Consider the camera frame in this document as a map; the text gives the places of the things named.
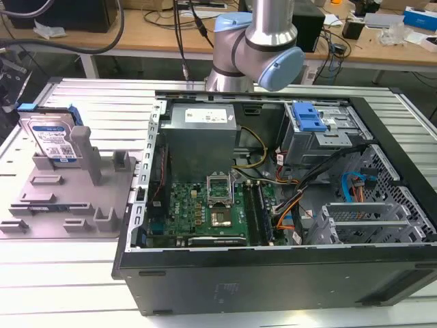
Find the desk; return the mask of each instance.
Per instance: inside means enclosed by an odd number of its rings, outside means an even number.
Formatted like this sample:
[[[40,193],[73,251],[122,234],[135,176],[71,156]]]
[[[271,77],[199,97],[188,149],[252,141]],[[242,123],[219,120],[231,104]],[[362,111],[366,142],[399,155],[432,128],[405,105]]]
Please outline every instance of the desk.
[[[345,18],[354,5],[349,1],[343,1],[341,5],[331,5],[327,1],[324,10]],[[381,10],[381,13],[393,14],[391,10]],[[125,10],[125,32],[118,45],[104,55],[131,56],[131,57],[160,57],[180,58],[174,31],[162,29],[146,23],[140,10]],[[160,23],[172,23],[172,19],[159,20]],[[214,29],[214,19],[206,20],[207,29]],[[334,33],[341,33],[342,28],[331,27]],[[86,48],[98,48],[109,44],[117,33],[117,22],[108,33],[87,33],[82,31],[67,31],[68,36],[54,40],[72,46]],[[32,30],[19,30],[11,28],[16,38],[36,38]],[[404,46],[382,46],[378,43],[378,31],[364,28],[361,37],[357,41],[349,41],[352,46],[350,56],[344,61],[345,68],[366,68],[374,70],[401,70],[416,72],[437,72],[437,55],[421,48],[418,45],[407,43]],[[212,60],[212,49],[196,29],[182,32],[184,40],[185,56],[187,59]],[[8,38],[5,29],[1,29],[0,38]],[[43,46],[27,46],[29,51],[41,52],[65,52]],[[318,68],[323,64],[328,55],[328,47],[324,40],[318,42],[314,53],[306,54],[306,70],[302,84],[312,84]],[[98,78],[98,72],[94,59],[90,55],[81,55],[85,74],[88,78]]]
[[[202,89],[203,83],[176,81],[64,79],[49,83],[36,103],[49,107],[75,104],[92,130],[91,144],[101,154],[123,148],[140,160],[155,90]],[[256,87],[255,91],[265,90]],[[382,87],[320,85],[293,85],[283,92],[364,97],[437,188],[433,180],[436,129],[403,95]],[[0,147],[0,218],[8,213],[8,204],[34,166],[33,151],[19,127]],[[437,323],[437,282],[393,307],[144,318],[124,281],[111,278],[116,247],[116,240],[0,241],[0,327],[431,328]]]

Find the electronic device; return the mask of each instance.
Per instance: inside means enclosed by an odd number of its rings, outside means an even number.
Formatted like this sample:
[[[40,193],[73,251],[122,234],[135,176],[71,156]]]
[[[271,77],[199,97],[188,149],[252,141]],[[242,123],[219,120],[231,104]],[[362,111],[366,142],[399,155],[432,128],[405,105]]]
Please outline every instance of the electronic device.
[[[41,8],[46,0],[4,0],[6,10],[32,12]],[[54,4],[36,20],[50,27],[106,33],[117,16],[115,0],[63,0]],[[35,27],[33,19],[11,18],[17,29]]]
[[[366,14],[376,13],[381,6],[381,0],[350,0],[355,5],[354,15],[364,17]]]
[[[355,18],[348,18],[344,24],[341,35],[345,39],[358,40],[365,26],[364,21]]]
[[[151,110],[114,271],[142,315],[393,305],[437,278],[437,195],[364,98]]]

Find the cardboard box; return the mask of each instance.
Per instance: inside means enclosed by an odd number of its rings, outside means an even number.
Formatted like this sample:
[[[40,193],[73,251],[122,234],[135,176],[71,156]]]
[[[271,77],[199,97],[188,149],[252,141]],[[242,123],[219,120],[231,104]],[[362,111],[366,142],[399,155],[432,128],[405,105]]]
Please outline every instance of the cardboard box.
[[[173,7],[172,0],[124,0],[124,9],[144,9],[161,11]]]
[[[437,12],[430,12],[428,10],[418,12],[411,7],[407,7],[404,16],[404,24],[406,25],[428,29],[430,31],[437,30]]]
[[[407,7],[424,9],[430,0],[382,0],[382,9],[405,10]]]

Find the black box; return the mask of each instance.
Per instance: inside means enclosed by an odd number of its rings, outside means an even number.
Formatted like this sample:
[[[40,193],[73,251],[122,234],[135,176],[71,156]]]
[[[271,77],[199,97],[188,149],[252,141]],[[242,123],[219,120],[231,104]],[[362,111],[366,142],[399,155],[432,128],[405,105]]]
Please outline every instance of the black box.
[[[41,8],[46,0],[3,0],[6,10],[11,12],[33,12]],[[117,16],[115,0],[61,0],[36,20],[50,27],[69,30],[106,33]],[[12,18],[16,29],[35,27],[34,18]]]
[[[323,28],[325,15],[311,0],[296,0],[293,24],[298,29],[296,46],[306,53],[313,53]]]

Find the aluminum extrusion table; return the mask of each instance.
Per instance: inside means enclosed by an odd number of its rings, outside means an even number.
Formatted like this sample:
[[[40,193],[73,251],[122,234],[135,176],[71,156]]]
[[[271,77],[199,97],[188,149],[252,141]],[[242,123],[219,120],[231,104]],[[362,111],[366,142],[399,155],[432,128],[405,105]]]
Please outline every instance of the aluminum extrusion table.
[[[202,89],[202,83],[175,81],[64,79],[49,83],[36,103],[49,107],[74,104],[91,128],[91,143],[101,153],[127,149],[139,160],[155,90]],[[437,190],[437,130],[403,94],[386,88],[303,85],[283,92],[364,97]],[[33,144],[19,127],[0,147],[2,219],[10,216],[8,206],[33,168],[32,152]],[[0,241],[0,325],[437,327],[437,282],[393,307],[144,318],[125,283],[111,278],[116,247],[116,240]]]

